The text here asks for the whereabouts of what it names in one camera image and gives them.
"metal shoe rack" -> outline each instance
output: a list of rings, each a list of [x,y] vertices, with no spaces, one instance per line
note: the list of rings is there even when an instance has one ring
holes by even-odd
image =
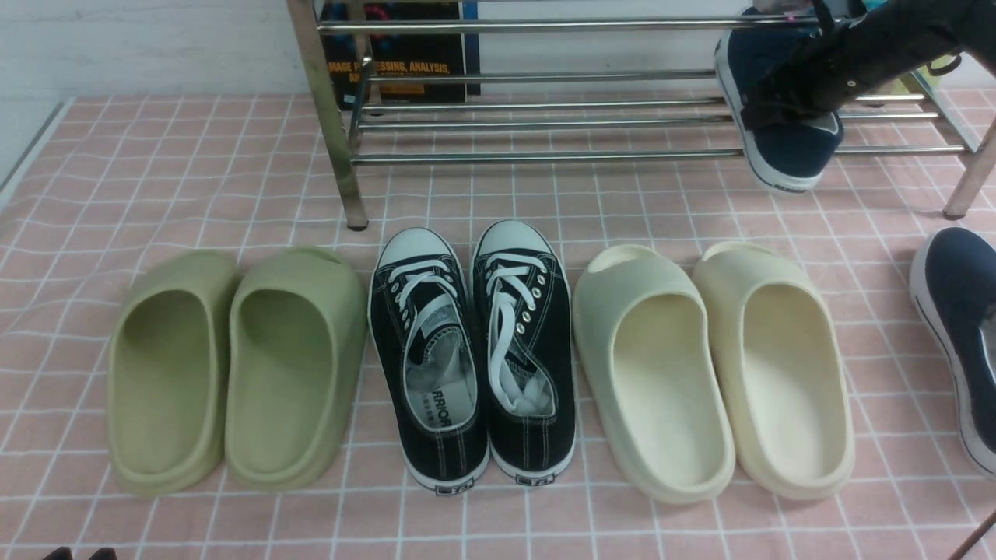
[[[378,76],[370,56],[368,36],[372,34],[484,34],[484,33],[556,33],[604,31],[694,31],[737,29],[753,27],[815,27],[813,19],[789,20],[780,16],[761,17],[703,17],[703,18],[641,18],[641,19],[543,19],[543,20],[494,20],[494,21],[365,21],[364,0],[351,0],[349,22],[317,21],[313,0],[287,0],[294,25],[301,58],[308,76],[308,83],[315,100],[322,133],[332,160],[336,184],[346,213],[347,225],[353,230],[368,225],[360,186],[357,183],[357,165],[408,165],[408,164],[497,164],[497,163],[558,163],[558,162],[607,162],[607,161],[679,161],[719,157],[742,157],[739,148],[659,150],[659,151],[523,151],[523,152],[463,152],[463,153],[364,153],[363,134],[374,133],[475,133],[518,132],[554,130],[632,129],[674,126],[715,126],[731,122],[730,115],[688,115],[647,119],[581,119],[584,111],[598,110],[659,110],[684,109],[705,106],[725,107],[721,97],[699,97],[682,100],[646,100],[616,102],[529,103],[529,104],[452,104],[425,106],[385,105],[375,101],[364,104],[367,92],[376,91],[380,84],[507,84],[507,83],[564,83],[564,82],[633,82],[662,80],[697,80],[713,78],[709,70],[641,71],[607,73],[549,73],[549,74],[482,74],[477,76],[445,77],[392,77]],[[336,96],[322,47],[322,35],[348,34],[357,38],[361,80],[357,100],[360,103],[345,124],[336,104]],[[917,75],[905,77],[903,83],[911,92],[905,95],[866,96],[859,101],[867,104],[916,105],[918,111],[899,110],[888,112],[854,111],[850,108],[841,117],[849,122],[862,123],[934,123],[944,140],[937,145],[855,145],[843,146],[838,155],[957,155],[965,171],[944,206],[944,215],[957,219],[965,215],[989,173],[996,166],[996,123],[989,128],[980,144],[967,135],[959,122],[938,102],[930,87]],[[460,121],[433,117],[461,112],[541,113],[576,111],[574,120],[520,120],[520,121]],[[425,120],[380,120],[383,114],[400,114],[401,117],[428,116]]]

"green slide sandal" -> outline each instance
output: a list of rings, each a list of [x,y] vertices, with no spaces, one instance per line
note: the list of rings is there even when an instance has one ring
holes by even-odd
[[[340,255],[294,248],[254,267],[230,315],[229,473],[259,490],[318,479],[343,438],[367,338],[366,296]]]
[[[193,251],[131,287],[107,374],[111,464],[128,491],[175,492],[221,461],[228,311],[237,286],[233,259]]]

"book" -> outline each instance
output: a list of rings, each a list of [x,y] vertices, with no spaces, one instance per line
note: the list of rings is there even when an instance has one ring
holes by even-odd
[[[368,21],[459,20],[459,2],[381,3],[365,5]],[[349,21],[348,6],[325,4],[323,21]],[[329,76],[336,89],[339,107],[351,110],[360,83],[360,62],[353,35],[322,37]],[[467,66],[464,38],[451,35],[370,35],[375,71],[381,76],[462,76]],[[463,84],[379,84],[380,99],[391,104],[464,103]]]

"pink grid tablecloth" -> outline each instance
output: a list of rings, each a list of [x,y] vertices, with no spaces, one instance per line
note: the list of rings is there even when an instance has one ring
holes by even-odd
[[[977,130],[992,92],[951,92]],[[939,142],[928,127],[854,129],[853,141]],[[368,139],[368,149],[695,148],[735,132],[674,129]],[[952,158],[834,163],[815,193],[773,198],[739,160],[696,164],[364,168],[372,222],[346,229],[305,97],[89,99],[73,104],[0,217],[0,555],[58,545],[122,558],[944,558],[996,507],[962,454],[944,360],[905,276],[961,167]],[[963,223],[996,238],[993,194]],[[650,244],[682,265],[749,238],[806,267],[847,359],[858,466],[839,496],[775,499],[738,473],[715,501],[655,503],[628,486],[578,371],[579,452],[558,482],[517,487],[492,465],[436,498],[405,474],[368,350],[349,435],[310,488],[247,491],[223,468],[158,500],[124,493],[104,432],[107,339],[136,274],[189,247],[244,267],[289,244],[332,245],[369,277],[380,245],[434,228],[466,259],[494,219],[542,230],[572,278],[609,243]],[[991,558],[996,542],[975,558]]]

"shoe heel label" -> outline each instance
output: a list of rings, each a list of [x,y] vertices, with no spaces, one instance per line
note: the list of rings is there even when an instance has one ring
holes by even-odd
[[[521,484],[523,486],[546,486],[547,484],[553,483],[557,479],[556,474],[551,474],[549,476],[542,476],[539,478],[534,478],[532,476],[523,476],[522,474],[515,475],[515,483]]]
[[[453,496],[474,487],[473,480],[467,480],[459,486],[436,486],[437,496]]]

